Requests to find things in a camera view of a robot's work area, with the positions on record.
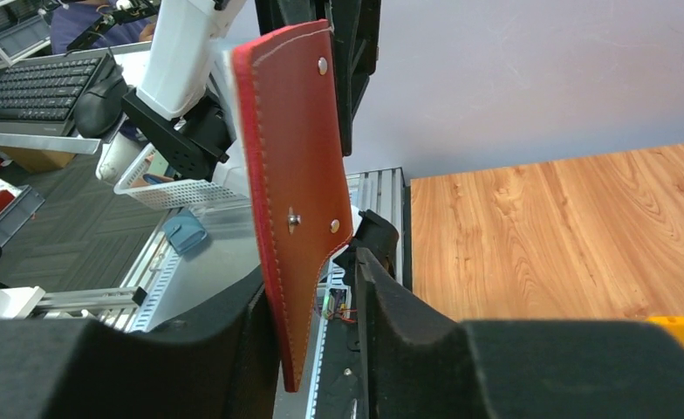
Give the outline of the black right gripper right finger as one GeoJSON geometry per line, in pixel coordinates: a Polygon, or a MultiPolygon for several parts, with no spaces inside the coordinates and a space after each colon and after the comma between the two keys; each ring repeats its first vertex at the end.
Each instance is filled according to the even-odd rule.
{"type": "Polygon", "coordinates": [[[637,321],[454,321],[398,284],[379,418],[684,418],[684,348],[637,321]]]}

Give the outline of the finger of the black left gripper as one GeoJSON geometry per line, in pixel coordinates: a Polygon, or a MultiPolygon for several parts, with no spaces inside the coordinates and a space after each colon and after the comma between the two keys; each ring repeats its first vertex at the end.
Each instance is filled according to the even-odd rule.
{"type": "Polygon", "coordinates": [[[380,34],[380,0],[327,3],[337,95],[340,145],[352,154],[352,124],[371,76],[376,71],[380,34]]]}
{"type": "Polygon", "coordinates": [[[323,0],[255,0],[260,34],[325,18],[326,4],[323,0]]]}

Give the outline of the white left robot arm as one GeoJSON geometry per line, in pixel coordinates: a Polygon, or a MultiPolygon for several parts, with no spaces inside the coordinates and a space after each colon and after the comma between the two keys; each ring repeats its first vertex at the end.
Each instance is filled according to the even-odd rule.
{"type": "MultiPolygon", "coordinates": [[[[177,172],[235,195],[249,193],[239,104],[223,54],[240,1],[164,1],[142,81],[121,100],[127,118],[177,172]]],[[[352,153],[352,123],[378,59],[378,1],[258,1],[262,35],[324,20],[331,55],[318,71],[335,82],[343,156],[352,153]]]]}

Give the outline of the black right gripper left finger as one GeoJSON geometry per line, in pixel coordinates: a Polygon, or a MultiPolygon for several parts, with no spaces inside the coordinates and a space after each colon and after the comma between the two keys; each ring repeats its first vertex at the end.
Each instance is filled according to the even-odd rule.
{"type": "Polygon", "coordinates": [[[259,270],[147,333],[0,319],[0,418],[270,418],[278,371],[259,270]]]}

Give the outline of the red leather card holder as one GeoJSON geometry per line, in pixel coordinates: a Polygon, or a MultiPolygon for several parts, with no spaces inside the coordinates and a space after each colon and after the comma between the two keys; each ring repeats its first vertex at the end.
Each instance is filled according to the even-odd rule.
{"type": "Polygon", "coordinates": [[[325,20],[231,53],[256,243],[289,392],[302,381],[319,276],[353,234],[332,64],[325,20]]]}

